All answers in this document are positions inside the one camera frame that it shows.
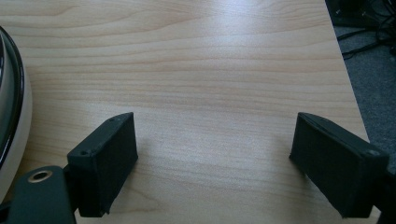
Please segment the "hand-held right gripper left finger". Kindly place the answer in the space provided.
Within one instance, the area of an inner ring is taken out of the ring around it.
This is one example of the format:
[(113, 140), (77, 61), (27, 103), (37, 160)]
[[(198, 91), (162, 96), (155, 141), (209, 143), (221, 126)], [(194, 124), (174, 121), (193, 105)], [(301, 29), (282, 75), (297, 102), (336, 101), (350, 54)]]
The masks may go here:
[(73, 206), (83, 217), (109, 213), (137, 159), (134, 114), (107, 119), (67, 154)]

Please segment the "white bowl with black rim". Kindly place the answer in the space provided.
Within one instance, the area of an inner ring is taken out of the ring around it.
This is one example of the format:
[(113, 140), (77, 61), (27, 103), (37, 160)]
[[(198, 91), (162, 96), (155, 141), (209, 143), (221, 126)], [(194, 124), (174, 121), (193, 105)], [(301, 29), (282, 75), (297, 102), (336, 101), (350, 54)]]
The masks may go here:
[(0, 26), (0, 203), (20, 167), (32, 112), (32, 90), (20, 51)]

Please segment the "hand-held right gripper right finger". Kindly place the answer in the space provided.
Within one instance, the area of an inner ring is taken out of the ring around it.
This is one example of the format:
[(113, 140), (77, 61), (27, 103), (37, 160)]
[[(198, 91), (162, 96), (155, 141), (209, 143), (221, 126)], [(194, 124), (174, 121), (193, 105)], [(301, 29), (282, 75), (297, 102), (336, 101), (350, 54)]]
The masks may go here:
[(336, 123), (300, 112), (290, 159), (342, 217), (389, 215), (389, 154)]

